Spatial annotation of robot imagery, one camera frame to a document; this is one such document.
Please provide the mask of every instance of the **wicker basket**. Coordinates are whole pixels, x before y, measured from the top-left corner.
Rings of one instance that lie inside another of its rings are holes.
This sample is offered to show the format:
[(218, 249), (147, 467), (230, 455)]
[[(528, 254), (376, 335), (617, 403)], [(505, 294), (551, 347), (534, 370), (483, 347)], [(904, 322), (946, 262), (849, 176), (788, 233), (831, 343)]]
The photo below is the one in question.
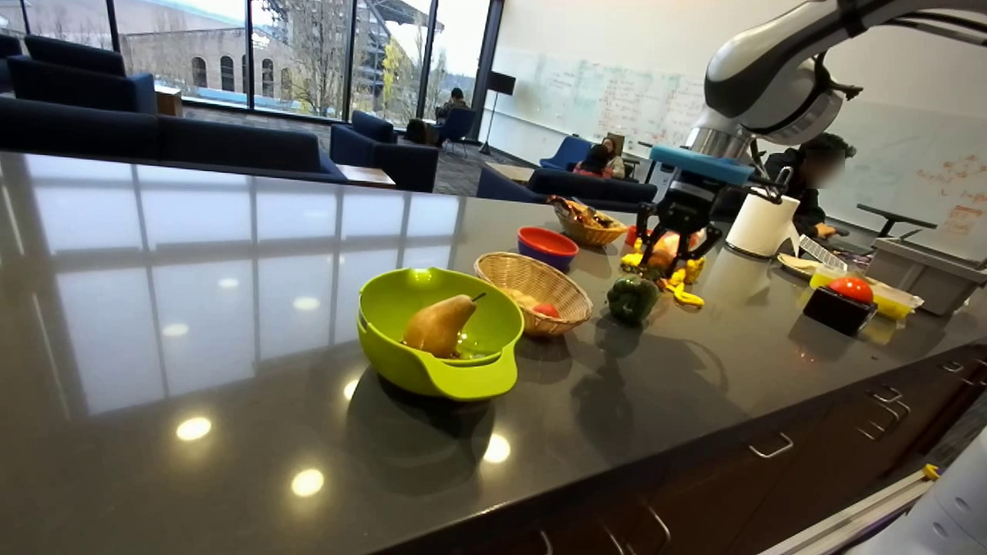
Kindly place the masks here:
[(595, 225), (595, 223), (576, 223), (563, 206), (554, 203), (554, 215), (562, 223), (562, 231), (569, 233), (572, 240), (586, 245), (586, 248), (604, 248), (613, 245), (617, 237), (627, 233), (627, 225), (611, 218), (611, 225)]
[(517, 301), (528, 335), (562, 335), (589, 322), (593, 301), (586, 290), (540, 260), (517, 254), (483, 254), (474, 260), (474, 272), (509, 297), (516, 290), (557, 308), (557, 319), (549, 319)]

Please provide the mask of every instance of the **green plastic bowl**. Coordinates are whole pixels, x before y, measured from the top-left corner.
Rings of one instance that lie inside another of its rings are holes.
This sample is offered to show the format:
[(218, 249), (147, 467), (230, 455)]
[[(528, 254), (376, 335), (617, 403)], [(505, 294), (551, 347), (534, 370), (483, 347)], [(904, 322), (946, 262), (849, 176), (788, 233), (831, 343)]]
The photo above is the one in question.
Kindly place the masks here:
[[(483, 294), (463, 327), (459, 359), (435, 359), (404, 344), (406, 322), (419, 308), (456, 294)], [(505, 394), (517, 382), (516, 344), (520, 333), (523, 319), (517, 306), (471, 273), (400, 269), (369, 278), (362, 290), (362, 347), (385, 382), (413, 394), (453, 402)]]

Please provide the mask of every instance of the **countertop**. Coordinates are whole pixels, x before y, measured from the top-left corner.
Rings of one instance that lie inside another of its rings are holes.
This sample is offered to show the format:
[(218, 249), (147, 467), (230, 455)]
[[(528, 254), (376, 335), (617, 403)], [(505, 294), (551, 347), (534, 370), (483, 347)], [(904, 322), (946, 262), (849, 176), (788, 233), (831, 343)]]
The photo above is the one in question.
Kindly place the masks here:
[[(617, 249), (583, 249), (593, 322), (523, 338), (517, 390), (464, 413), (376, 378), (357, 287), (471, 272), (516, 229), (557, 229), (549, 206), (17, 155), (0, 170), (4, 551), (374, 551), (987, 322), (974, 294), (949, 322), (849, 338), (803, 319), (804, 278), (722, 248), (693, 287), (707, 308), (664, 297), (639, 333), (604, 319)], [(181, 440), (188, 422), (208, 431)]]

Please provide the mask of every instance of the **red bowl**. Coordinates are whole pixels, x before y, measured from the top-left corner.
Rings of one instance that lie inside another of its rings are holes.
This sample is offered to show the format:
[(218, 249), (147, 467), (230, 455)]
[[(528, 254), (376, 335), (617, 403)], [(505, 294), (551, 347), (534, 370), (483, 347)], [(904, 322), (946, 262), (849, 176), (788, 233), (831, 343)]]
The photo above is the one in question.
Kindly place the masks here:
[(581, 248), (563, 237), (554, 233), (549, 229), (520, 229), (517, 231), (517, 249), (530, 260), (543, 260), (562, 272), (567, 272), (567, 265), (576, 260)]

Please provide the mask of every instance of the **cabinet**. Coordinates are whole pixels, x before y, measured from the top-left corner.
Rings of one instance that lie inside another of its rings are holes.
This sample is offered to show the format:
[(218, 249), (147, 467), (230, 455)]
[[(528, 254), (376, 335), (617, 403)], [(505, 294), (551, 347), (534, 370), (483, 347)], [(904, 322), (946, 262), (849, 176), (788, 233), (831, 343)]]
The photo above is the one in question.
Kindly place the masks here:
[(410, 545), (762, 551), (918, 469), (984, 387), (987, 347), (964, 344)]

